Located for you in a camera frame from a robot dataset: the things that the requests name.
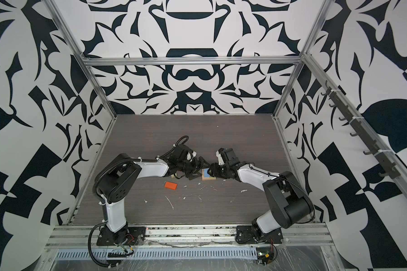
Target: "black and white patterned wall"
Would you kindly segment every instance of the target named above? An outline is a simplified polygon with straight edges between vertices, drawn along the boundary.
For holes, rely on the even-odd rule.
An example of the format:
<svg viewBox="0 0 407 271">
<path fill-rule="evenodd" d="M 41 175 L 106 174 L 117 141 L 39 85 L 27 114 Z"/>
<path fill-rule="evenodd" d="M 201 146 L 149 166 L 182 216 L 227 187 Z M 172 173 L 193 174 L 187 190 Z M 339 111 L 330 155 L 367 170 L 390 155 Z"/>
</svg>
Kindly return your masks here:
<svg viewBox="0 0 407 271">
<path fill-rule="evenodd" d="M 322 2 L 56 1 L 88 57 L 299 55 Z"/>
<path fill-rule="evenodd" d="M 407 1 L 336 0 L 312 56 L 407 166 Z M 279 120 L 348 270 L 407 270 L 407 199 L 304 68 Z"/>
<path fill-rule="evenodd" d="M 34 266 L 110 121 L 43 3 L 0 0 L 0 270 Z"/>
<path fill-rule="evenodd" d="M 407 166 L 407 0 L 337 0 L 311 53 Z"/>
<path fill-rule="evenodd" d="M 299 55 L 322 0 L 56 3 L 86 57 L 128 58 Z M 293 66 L 97 69 L 118 114 L 247 114 L 274 111 Z"/>
<path fill-rule="evenodd" d="M 92 67 L 117 114 L 273 113 L 293 64 Z"/>
</svg>

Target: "metal hook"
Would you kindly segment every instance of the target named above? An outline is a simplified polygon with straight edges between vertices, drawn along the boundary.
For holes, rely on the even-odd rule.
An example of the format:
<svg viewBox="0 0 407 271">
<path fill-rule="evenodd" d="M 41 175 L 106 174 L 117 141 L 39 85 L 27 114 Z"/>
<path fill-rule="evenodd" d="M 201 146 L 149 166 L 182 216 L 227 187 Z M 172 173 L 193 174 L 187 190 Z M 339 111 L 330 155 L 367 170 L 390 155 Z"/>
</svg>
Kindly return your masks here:
<svg viewBox="0 0 407 271">
<path fill-rule="evenodd" d="M 364 155 L 370 155 L 370 154 L 373 154 L 374 153 L 374 151 L 373 150 L 371 150 L 371 151 L 369 151 L 369 152 L 365 152 L 365 151 L 363 151 L 363 154 Z"/>
<path fill-rule="evenodd" d="M 379 172 L 380 177 L 386 177 L 389 176 L 391 173 L 390 172 L 386 172 L 385 174 Z"/>
<path fill-rule="evenodd" d="M 326 96 L 326 95 L 329 95 L 329 94 L 330 94 L 330 92 L 331 92 L 331 88 L 330 88 L 330 87 L 328 87 L 328 88 L 327 88 L 327 90 L 326 90 L 326 92 L 321 93 L 321 95 Z"/>
</svg>

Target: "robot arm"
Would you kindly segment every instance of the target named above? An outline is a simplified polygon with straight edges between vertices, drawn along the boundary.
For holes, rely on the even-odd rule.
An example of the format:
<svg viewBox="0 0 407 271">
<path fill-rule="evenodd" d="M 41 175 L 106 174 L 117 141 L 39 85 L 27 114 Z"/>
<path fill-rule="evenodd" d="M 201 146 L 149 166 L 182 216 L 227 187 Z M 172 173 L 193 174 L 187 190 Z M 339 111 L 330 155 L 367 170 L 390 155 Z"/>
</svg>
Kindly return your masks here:
<svg viewBox="0 0 407 271">
<path fill-rule="evenodd" d="M 232 149 L 219 149 L 219 162 L 210 165 L 202 157 L 196 158 L 196 152 L 184 145 L 187 140 L 188 136 L 180 138 L 171 150 L 156 159 L 130 158 L 127 154 L 120 154 L 96 176 L 92 193 L 100 200 L 104 214 L 103 223 L 92 229 L 88 241 L 89 255 L 96 264 L 110 266 L 99 262 L 92 254 L 91 236 L 97 227 L 103 226 L 100 236 L 122 247 L 125 256 L 133 254 L 131 248 L 130 253 L 124 248 L 129 234 L 124 200 L 136 179 L 142 177 L 174 175 L 178 179 L 185 176 L 192 180 L 201 176 L 198 173 L 201 169 L 209 168 L 211 176 L 236 179 L 263 190 L 270 210 L 252 221 L 255 240 L 264 240 L 263 237 L 280 227 L 290 227 L 314 210 L 291 172 L 269 173 L 250 163 L 240 162 Z M 176 176 L 177 171 L 184 175 Z"/>
<path fill-rule="evenodd" d="M 232 149 L 219 149 L 216 155 L 219 162 L 211 164 L 208 174 L 246 182 L 265 192 L 270 210 L 252 222 L 255 237 L 280 227 L 287 229 L 314 210 L 310 198 L 291 172 L 271 173 L 240 162 Z"/>
<path fill-rule="evenodd" d="M 196 158 L 196 152 L 184 145 L 187 140 L 188 136 L 181 137 L 170 151 L 154 160 L 120 154 L 96 176 L 92 193 L 100 199 L 99 204 L 102 205 L 104 222 L 108 228 L 104 234 L 113 243 L 121 244 L 126 239 L 124 200 L 136 179 L 149 176 L 177 177 L 176 172 L 182 171 L 184 176 L 192 180 L 200 176 L 197 172 L 203 167 L 209 167 L 210 164 L 202 157 Z"/>
</svg>

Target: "white debris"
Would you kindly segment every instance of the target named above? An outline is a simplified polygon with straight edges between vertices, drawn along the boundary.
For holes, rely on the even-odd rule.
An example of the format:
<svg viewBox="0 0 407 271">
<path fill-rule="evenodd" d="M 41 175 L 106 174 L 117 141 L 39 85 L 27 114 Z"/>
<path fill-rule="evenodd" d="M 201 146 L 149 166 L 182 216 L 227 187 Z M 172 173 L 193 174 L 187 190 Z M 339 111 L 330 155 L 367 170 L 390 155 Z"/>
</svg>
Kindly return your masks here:
<svg viewBox="0 0 407 271">
<path fill-rule="evenodd" d="M 169 200 L 170 205 L 172 206 L 172 210 L 174 209 L 174 206 L 172 205 L 172 203 Z"/>
</svg>

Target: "gray wooden table surface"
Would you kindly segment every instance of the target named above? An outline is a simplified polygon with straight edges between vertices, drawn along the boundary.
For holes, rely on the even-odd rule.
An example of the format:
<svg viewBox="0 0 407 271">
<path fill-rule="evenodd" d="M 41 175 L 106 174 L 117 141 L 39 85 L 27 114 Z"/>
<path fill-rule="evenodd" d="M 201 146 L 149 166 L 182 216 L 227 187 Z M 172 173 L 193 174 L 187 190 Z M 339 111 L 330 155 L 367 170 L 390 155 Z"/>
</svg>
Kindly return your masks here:
<svg viewBox="0 0 407 271">
<path fill-rule="evenodd" d="M 94 176 L 119 153 L 153 159 L 183 135 L 190 137 L 186 145 L 209 163 L 217 162 L 215 153 L 223 147 L 267 171 L 289 170 L 270 115 L 120 115 Z M 165 188 L 166 181 L 177 183 L 177 189 Z M 73 224 L 102 220 L 92 185 L 93 180 Z M 125 198 L 125 216 L 132 224 L 249 223 L 268 209 L 263 191 L 232 179 L 141 178 Z"/>
</svg>

